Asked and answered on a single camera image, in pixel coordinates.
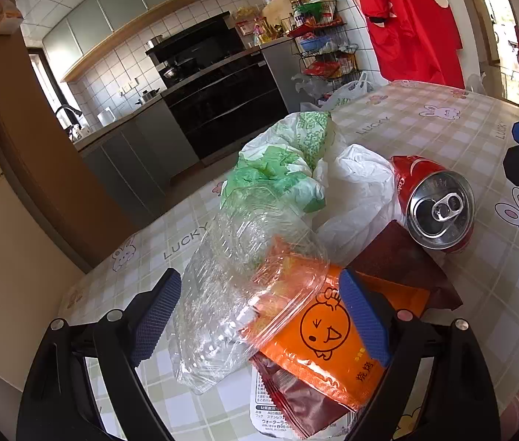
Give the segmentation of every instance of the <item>red soda can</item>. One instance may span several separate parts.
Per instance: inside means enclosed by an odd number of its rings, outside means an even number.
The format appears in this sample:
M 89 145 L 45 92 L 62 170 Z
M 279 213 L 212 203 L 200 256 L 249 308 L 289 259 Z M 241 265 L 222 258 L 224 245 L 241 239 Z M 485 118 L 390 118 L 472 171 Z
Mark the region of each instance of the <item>red soda can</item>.
M 410 235 L 423 247 L 462 250 L 472 237 L 476 206 L 469 182 L 420 156 L 393 156 L 398 201 Z

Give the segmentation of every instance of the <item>metal screw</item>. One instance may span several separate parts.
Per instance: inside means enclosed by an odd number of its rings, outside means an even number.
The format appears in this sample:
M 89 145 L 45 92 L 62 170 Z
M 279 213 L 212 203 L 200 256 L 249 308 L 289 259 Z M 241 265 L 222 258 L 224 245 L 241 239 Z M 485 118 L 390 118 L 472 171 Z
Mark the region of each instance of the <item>metal screw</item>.
M 470 324 L 463 318 L 458 318 L 455 321 L 455 326 L 456 326 L 456 328 L 460 329 L 461 331 L 465 331 L 468 328 L 470 328 Z
M 106 320 L 116 322 L 122 318 L 122 310 L 111 310 L 106 314 Z
M 403 322 L 410 322 L 413 319 L 413 315 L 408 310 L 399 310 L 397 312 L 397 317 L 399 320 Z
M 51 322 L 51 329 L 58 330 L 60 328 L 63 328 L 63 325 L 65 325 L 64 321 L 61 320 L 61 318 L 57 318 Z

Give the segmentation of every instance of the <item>tablecloth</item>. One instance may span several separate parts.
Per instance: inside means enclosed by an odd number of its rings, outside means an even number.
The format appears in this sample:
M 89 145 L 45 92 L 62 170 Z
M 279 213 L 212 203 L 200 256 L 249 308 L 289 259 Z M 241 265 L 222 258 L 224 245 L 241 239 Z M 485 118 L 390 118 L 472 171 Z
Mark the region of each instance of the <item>tablecloth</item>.
M 470 182 L 477 208 L 472 239 L 442 264 L 463 306 L 454 312 L 428 311 L 425 320 L 470 321 L 502 411 L 519 388 L 519 227 L 515 219 L 506 220 L 506 211 L 519 213 L 519 193 L 513 199 L 514 186 L 502 169 L 506 149 L 515 144 L 511 127 L 519 120 L 519 108 L 444 86 L 394 82 L 334 110 L 332 117 L 348 143 L 385 157 L 419 154 Z M 208 183 L 126 241 L 69 290 L 60 316 L 72 325 L 96 321 L 151 289 L 167 267 L 182 272 L 219 206 L 216 185 L 221 180 Z M 89 360 L 88 366 L 104 425 L 122 436 L 99 365 Z M 243 367 L 196 396 L 173 378 L 163 335 L 137 373 L 176 440 L 267 440 L 249 419 L 250 370 Z M 417 404 L 414 397 L 408 409 Z

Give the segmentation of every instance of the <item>dark red packet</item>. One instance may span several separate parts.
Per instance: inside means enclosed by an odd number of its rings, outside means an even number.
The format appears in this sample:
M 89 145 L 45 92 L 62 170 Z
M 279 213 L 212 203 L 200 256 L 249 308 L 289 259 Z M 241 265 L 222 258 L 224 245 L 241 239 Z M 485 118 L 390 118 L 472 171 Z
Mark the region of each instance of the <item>dark red packet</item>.
M 349 410 L 258 352 L 250 358 L 272 402 L 302 439 L 337 421 Z
M 426 288 L 431 292 L 426 308 L 455 310 L 462 304 L 441 267 L 395 220 L 349 263 L 349 267 L 380 279 Z

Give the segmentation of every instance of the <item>transparent plastic packaging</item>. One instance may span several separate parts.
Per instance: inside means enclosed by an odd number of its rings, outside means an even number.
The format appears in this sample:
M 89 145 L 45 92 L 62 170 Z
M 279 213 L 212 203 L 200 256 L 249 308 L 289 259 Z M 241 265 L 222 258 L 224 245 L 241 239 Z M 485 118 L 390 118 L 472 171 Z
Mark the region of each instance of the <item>transparent plastic packaging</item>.
M 169 337 L 177 381 L 202 394 L 241 367 L 314 298 L 328 268 L 291 206 L 266 187 L 233 190 L 182 276 Z

